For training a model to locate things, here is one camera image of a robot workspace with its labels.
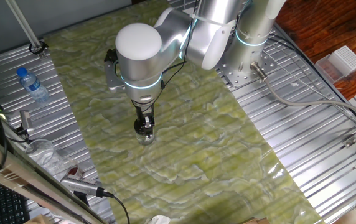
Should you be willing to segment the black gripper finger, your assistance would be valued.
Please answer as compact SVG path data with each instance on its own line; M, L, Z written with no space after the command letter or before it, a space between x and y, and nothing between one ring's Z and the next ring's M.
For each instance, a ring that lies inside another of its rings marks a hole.
M151 137L154 134L154 117L147 115L144 117L144 135Z
M134 122L134 130L137 134L145 133L145 119L137 118Z

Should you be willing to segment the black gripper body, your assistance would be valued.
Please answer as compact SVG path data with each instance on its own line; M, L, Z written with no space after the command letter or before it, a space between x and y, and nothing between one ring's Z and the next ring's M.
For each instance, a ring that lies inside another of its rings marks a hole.
M138 120L143 120L145 117L153 117L154 116L154 104L150 105L140 105L134 103L134 107L136 109L136 115Z

